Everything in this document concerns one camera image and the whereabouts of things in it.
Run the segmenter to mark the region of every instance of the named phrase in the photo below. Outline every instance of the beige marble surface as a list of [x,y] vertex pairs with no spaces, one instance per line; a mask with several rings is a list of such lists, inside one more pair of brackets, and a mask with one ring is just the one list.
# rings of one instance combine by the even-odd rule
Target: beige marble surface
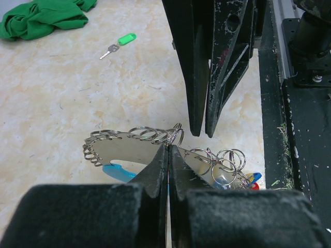
[[[246,172],[264,174],[257,53],[224,108],[212,139],[189,132],[185,84],[161,0],[99,0],[76,30],[33,41],[0,41],[0,236],[22,195],[41,183],[115,183],[83,159],[99,129],[187,131],[183,148],[237,148]],[[105,59],[127,33],[137,39]],[[264,180],[259,181],[264,187]]]

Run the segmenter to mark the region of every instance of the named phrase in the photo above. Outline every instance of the black mount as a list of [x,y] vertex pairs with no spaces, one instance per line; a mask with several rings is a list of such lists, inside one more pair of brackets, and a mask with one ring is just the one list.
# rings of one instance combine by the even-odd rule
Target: black mount
[[266,0],[162,1],[185,79],[191,132],[200,135],[206,103],[205,130],[212,137],[261,39]]

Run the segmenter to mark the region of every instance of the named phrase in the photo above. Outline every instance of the key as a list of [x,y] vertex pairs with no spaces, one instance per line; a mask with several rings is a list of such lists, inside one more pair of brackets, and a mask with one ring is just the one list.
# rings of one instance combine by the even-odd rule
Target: key
[[115,44],[111,45],[110,47],[108,47],[108,51],[105,54],[103,54],[100,57],[100,59],[103,59],[104,57],[106,57],[110,53],[116,52],[118,49],[119,49],[119,46],[118,45],[115,45]]
[[118,44],[117,45],[113,44],[110,47],[108,47],[108,51],[105,54],[103,54],[100,57],[100,59],[103,59],[104,57],[106,57],[110,53],[116,52],[119,49],[120,45],[126,45],[127,43],[130,43],[131,41],[135,40],[136,37],[137,37],[136,34],[131,33],[131,34],[127,34],[127,35],[119,38],[118,39]]

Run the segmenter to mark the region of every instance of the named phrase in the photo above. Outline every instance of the screw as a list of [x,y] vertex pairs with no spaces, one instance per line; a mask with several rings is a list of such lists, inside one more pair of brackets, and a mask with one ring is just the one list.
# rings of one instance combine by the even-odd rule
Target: screw
[[312,80],[316,83],[320,83],[320,82],[322,82],[322,78],[323,78],[322,76],[316,75],[312,78]]

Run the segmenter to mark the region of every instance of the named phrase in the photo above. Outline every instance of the black metal bracket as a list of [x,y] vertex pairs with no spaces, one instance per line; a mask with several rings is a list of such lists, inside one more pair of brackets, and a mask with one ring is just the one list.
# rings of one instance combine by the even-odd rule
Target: black metal bracket
[[163,0],[163,5],[185,79],[191,132],[200,135],[206,103],[205,128],[212,137],[248,68],[254,37],[261,38],[266,0]]
[[290,72],[297,87],[331,88],[331,54],[324,56],[302,56],[295,52],[292,41],[298,30],[300,19],[284,19],[283,33]]

